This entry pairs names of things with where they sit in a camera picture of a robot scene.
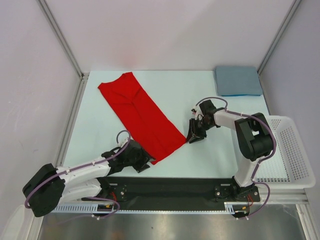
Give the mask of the red t shirt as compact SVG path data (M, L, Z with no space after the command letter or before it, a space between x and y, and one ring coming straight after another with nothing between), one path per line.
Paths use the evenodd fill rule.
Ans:
M132 72L98 89L124 127L156 165L186 143L186 138L149 97Z

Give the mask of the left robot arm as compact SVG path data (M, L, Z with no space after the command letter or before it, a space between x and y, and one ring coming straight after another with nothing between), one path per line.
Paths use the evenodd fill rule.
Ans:
M32 210L35 217L43 217L58 205L82 198L105 200L111 188L103 179L132 167L137 173L150 168L156 158L138 142L129 140L99 157L72 167L43 165L25 184L22 193L24 206Z

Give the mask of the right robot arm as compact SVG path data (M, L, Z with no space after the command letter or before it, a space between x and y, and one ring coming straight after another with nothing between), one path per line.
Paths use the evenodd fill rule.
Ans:
M242 201L255 186L254 178L260 164L271 158L276 151L276 140L265 116L233 112L223 107L191 110L186 141L195 143L207 137L211 128L226 127L236 133L237 145L242 157L236 174L231 178L230 194Z

